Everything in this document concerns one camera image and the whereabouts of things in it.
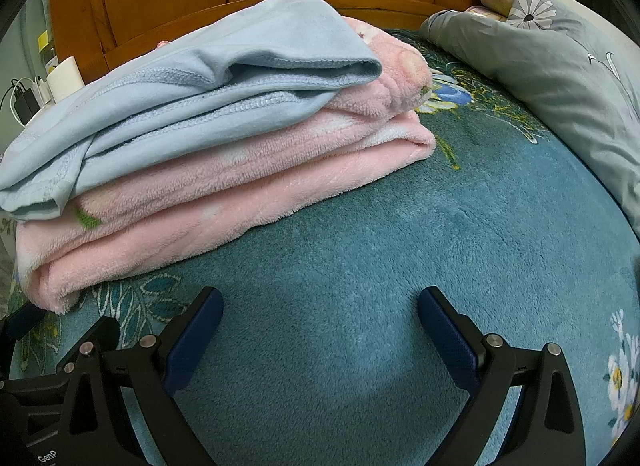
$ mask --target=folded pink blanket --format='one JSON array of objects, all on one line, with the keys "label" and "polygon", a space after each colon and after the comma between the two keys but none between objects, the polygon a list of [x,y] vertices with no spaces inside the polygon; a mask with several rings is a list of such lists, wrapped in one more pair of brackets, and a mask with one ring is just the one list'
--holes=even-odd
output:
[{"label": "folded pink blanket", "polygon": [[[393,124],[389,119],[421,104],[423,93],[431,87],[429,68],[411,46],[366,23],[351,18],[345,20],[379,57],[383,65],[380,78],[341,91],[324,109],[298,125],[141,170],[79,195],[59,218],[20,225],[17,271],[24,292],[41,306],[66,310],[72,297],[63,300],[65,294],[96,281],[70,280],[63,285],[56,280],[57,270],[64,268],[63,262],[70,253],[76,258],[78,254],[86,254],[88,264],[93,266],[94,256],[88,252],[91,242],[113,238],[158,211],[274,175],[324,155],[402,138],[404,133],[397,130],[397,125],[406,118],[394,120]],[[430,132],[415,121],[412,128],[422,129],[423,137],[415,142],[432,144]],[[119,272],[103,274],[98,281],[117,277]]]},{"label": "folded pink blanket", "polygon": [[[23,290],[36,305],[66,312],[84,287],[210,251],[251,227],[274,222],[425,159],[434,146],[433,134],[420,124],[416,113],[403,113],[351,146],[159,211],[85,243],[31,272]],[[18,245],[23,245],[20,238]]]}]

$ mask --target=yellow bottle cap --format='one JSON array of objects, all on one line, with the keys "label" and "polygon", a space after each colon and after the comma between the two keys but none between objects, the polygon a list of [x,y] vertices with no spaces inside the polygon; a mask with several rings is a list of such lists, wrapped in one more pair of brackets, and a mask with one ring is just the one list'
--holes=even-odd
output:
[{"label": "yellow bottle cap", "polygon": [[38,52],[42,51],[49,44],[49,33],[47,31],[43,32],[40,36],[38,36]]}]

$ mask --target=teal bed sheet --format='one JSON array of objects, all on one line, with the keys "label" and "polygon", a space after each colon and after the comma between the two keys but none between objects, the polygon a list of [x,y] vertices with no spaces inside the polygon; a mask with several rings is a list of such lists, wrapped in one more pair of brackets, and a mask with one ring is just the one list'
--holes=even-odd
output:
[{"label": "teal bed sheet", "polygon": [[[134,345],[212,285],[225,315],[176,401],[217,464],[422,466],[466,401],[418,322],[417,296],[436,285],[511,345],[560,344],[596,465],[636,397],[638,239],[516,99],[415,33],[392,33],[434,71],[419,110],[438,141],[431,158],[210,253],[88,289],[21,342],[15,373],[51,371],[101,315]],[[23,301],[14,283],[10,309]],[[497,453],[516,395],[480,464]]]}]

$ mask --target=black power adapter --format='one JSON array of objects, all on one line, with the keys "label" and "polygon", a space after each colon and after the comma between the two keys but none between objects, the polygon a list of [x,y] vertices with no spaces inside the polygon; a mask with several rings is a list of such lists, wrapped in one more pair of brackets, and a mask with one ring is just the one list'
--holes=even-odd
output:
[{"label": "black power adapter", "polygon": [[36,112],[39,109],[40,106],[36,100],[36,97],[33,95],[33,90],[31,90],[30,88],[22,90],[20,86],[16,85],[14,110],[15,113],[18,114],[20,122],[26,126],[27,123],[31,120],[31,117],[36,115]]}]

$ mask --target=white daisy with black center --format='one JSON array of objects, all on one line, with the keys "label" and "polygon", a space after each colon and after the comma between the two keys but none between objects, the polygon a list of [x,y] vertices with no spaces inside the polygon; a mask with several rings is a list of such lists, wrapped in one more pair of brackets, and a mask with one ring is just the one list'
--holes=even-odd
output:
[{"label": "white daisy with black center", "polygon": [[550,1],[540,3],[541,1],[531,0],[529,5],[527,0],[518,0],[521,9],[516,6],[511,7],[510,18],[506,22],[519,29],[549,29],[553,23],[551,17],[556,15],[556,11],[549,9],[553,5]]}]

